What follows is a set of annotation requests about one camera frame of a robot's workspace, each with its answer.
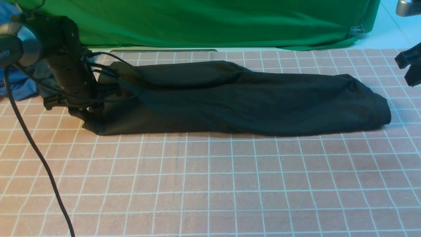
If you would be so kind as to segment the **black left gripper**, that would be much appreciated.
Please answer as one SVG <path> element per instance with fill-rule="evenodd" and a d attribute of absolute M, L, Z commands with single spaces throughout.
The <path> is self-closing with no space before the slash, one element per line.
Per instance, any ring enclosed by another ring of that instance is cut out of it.
<path fill-rule="evenodd" d="M 45 60 L 60 89 L 40 83 L 44 89 L 53 92 L 43 98 L 45 109 L 68 107 L 74 110 L 101 109 L 110 96 L 120 96 L 118 83 L 98 83 L 91 66 L 97 72 L 105 72 L 112 79 L 118 79 L 113 69 L 90 63 L 93 52 L 82 47 L 77 24 L 66 16 L 47 17 L 36 15 L 23 25 L 30 31 L 31 41 L 39 45 L 37 60 Z"/>

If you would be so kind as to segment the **gray left robot arm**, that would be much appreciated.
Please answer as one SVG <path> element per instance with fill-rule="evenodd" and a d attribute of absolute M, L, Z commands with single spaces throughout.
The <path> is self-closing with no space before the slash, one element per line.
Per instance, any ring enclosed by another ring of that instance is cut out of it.
<path fill-rule="evenodd" d="M 72 109 L 101 108 L 105 100 L 120 95 L 118 83 L 96 81 L 88 58 L 94 54 L 85 50 L 79 38 L 77 24 L 66 16 L 36 16 L 25 19 L 14 15 L 1 25 L 1 66 L 22 69 L 45 60 L 59 89 L 34 81 L 39 87 L 53 92 L 43 100 L 44 107 Z"/>

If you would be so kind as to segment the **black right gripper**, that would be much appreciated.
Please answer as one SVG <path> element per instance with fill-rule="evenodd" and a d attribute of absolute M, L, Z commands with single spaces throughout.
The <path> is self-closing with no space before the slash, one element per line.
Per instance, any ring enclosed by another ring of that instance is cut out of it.
<path fill-rule="evenodd" d="M 408 86 L 415 87 L 421 84 L 421 44 L 417 44 L 408 50 L 400 52 L 395 57 L 395 62 L 399 69 L 409 70 L 405 74 L 405 80 Z"/>

